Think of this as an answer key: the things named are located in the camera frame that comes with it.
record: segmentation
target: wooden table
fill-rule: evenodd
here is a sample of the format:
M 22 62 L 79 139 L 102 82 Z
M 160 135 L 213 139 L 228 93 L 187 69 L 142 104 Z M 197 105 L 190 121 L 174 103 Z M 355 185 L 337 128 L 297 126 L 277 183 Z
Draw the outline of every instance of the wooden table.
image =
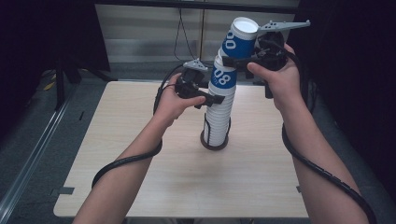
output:
M 134 140 L 152 115 L 159 83 L 110 82 L 92 118 L 54 213 L 73 217 L 93 177 Z M 264 88 L 238 85 L 229 143 L 202 146 L 205 107 L 188 108 L 163 137 L 127 217 L 307 217 L 282 119 Z

